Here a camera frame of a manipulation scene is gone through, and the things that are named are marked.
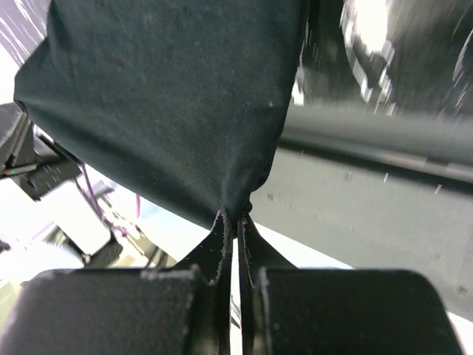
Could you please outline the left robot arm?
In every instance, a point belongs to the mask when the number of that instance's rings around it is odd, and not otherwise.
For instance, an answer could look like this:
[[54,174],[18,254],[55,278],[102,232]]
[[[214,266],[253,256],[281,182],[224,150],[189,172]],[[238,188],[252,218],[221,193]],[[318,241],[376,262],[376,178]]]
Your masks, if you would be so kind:
[[123,247],[98,205],[85,166],[38,132],[14,103],[1,105],[1,250],[43,242],[64,247],[86,268],[106,268]]

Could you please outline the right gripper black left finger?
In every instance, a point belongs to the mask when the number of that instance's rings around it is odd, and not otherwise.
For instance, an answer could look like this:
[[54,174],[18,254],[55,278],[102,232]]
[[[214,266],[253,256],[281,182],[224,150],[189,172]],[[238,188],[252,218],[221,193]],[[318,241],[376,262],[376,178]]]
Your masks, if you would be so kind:
[[59,269],[29,281],[3,354],[228,354],[231,222],[171,268]]

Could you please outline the black t shirt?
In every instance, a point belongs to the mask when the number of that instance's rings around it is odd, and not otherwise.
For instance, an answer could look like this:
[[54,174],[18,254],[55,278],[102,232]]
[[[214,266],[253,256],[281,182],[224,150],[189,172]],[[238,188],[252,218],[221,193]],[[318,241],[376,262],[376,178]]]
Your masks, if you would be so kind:
[[285,124],[306,1],[52,1],[14,98],[55,142],[153,203],[236,223]]

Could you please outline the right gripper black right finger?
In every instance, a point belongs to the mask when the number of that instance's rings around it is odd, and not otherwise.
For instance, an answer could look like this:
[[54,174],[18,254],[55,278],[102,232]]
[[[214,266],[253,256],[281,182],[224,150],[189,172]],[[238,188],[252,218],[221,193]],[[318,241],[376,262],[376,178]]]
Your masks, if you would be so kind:
[[402,269],[297,268],[238,223],[244,354],[461,354],[442,300]]

